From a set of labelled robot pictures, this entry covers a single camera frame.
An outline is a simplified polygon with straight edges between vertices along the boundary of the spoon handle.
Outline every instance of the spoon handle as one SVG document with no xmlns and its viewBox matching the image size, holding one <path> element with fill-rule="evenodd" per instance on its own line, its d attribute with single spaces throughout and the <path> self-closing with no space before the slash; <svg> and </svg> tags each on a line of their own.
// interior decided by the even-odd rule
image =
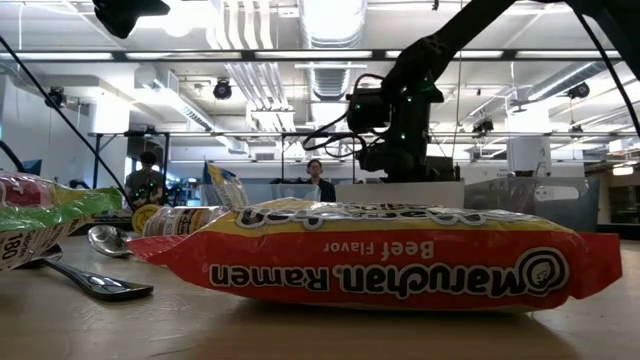
<svg viewBox="0 0 640 360">
<path fill-rule="evenodd" d="M 101 301 L 128 301 L 140 299 L 153 292 L 153 286 L 136 284 L 124 280 L 76 269 L 56 260 L 42 259 L 46 266 L 58 271 L 76 283 L 88 296 Z"/>
</svg>

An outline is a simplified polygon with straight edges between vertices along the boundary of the wooden table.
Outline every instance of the wooden table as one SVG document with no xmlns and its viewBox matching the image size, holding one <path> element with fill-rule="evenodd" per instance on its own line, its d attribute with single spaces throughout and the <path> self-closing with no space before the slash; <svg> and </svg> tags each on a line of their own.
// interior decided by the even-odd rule
<svg viewBox="0 0 640 360">
<path fill-rule="evenodd" d="M 200 289 L 82 238 L 64 260 L 156 286 L 105 304 L 49 270 L 0 274 L 0 359 L 638 359 L 640 242 L 622 246 L 625 277 L 583 301 L 533 315 L 348 311 L 265 304 Z"/>
</svg>

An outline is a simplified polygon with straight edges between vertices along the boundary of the table surface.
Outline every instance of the table surface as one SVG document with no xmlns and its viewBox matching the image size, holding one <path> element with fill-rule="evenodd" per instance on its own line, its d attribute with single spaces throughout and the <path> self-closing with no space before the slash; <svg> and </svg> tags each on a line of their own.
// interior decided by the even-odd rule
<svg viewBox="0 0 640 360">
<path fill-rule="evenodd" d="M 50 269 L 0 276 L 2 359 L 638 359 L 640 242 L 602 293 L 534 314 L 366 312 L 267 304 L 183 282 L 138 259 L 62 243 L 84 270 L 153 284 L 154 295 L 94 301 Z"/>
</svg>

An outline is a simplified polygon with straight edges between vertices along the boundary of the person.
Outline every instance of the person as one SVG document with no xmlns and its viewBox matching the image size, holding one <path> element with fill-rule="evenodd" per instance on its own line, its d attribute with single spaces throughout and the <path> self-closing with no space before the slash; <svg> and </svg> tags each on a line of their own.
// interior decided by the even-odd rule
<svg viewBox="0 0 640 360">
<path fill-rule="evenodd" d="M 307 174 L 310 175 L 309 180 L 304 184 L 318 185 L 320 188 L 320 201 L 322 202 L 335 202 L 336 201 L 336 188 L 332 183 L 322 180 L 322 163 L 318 159 L 313 159 L 307 163 Z"/>
<path fill-rule="evenodd" d="M 140 154 L 139 161 L 142 169 L 134 171 L 125 182 L 125 191 L 132 199 L 136 208 L 146 204 L 163 205 L 164 184 L 162 173 L 153 170 L 156 164 L 156 155 L 150 151 Z"/>
</svg>

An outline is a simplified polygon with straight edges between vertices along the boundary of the metal spoon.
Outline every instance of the metal spoon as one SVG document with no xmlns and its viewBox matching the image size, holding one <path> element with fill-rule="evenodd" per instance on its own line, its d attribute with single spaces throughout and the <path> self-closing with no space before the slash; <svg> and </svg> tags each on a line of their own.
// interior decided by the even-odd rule
<svg viewBox="0 0 640 360">
<path fill-rule="evenodd" d="M 87 240 L 95 251 L 104 256 L 121 258 L 131 255 L 127 248 L 127 242 L 131 241 L 131 237 L 115 226 L 94 226 L 87 232 Z"/>
<path fill-rule="evenodd" d="M 102 301 L 136 300 L 147 297 L 153 292 L 153 286 L 150 285 L 136 284 L 76 269 L 73 266 L 59 262 L 58 260 L 61 257 L 62 248 L 60 248 L 60 245 L 54 245 L 38 259 L 28 262 L 21 268 L 48 266 L 68 277 L 88 296 Z"/>
</svg>

